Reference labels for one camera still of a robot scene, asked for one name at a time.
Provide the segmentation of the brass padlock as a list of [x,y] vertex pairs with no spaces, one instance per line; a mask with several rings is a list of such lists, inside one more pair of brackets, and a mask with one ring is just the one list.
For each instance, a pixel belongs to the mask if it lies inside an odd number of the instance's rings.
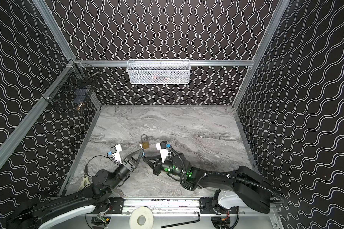
[[148,139],[148,136],[146,134],[142,134],[141,135],[141,137],[140,137],[140,146],[143,149],[150,148],[149,139]]

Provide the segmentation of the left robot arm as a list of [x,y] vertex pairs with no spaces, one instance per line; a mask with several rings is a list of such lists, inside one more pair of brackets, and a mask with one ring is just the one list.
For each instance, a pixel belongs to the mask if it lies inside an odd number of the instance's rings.
[[82,190],[42,203],[23,203],[6,221],[5,229],[49,229],[71,218],[114,209],[112,191],[121,186],[139,165],[144,150],[125,157],[115,171],[102,169]]

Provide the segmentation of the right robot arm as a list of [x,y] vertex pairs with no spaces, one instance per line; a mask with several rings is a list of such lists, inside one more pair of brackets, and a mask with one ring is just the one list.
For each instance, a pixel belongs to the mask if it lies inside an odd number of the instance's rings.
[[198,187],[232,191],[243,203],[260,213],[269,213],[271,185],[269,181],[245,166],[229,172],[207,171],[191,166],[184,157],[162,160],[161,156],[145,157],[143,161],[153,170],[153,174],[165,172],[172,175],[180,185],[195,191]]

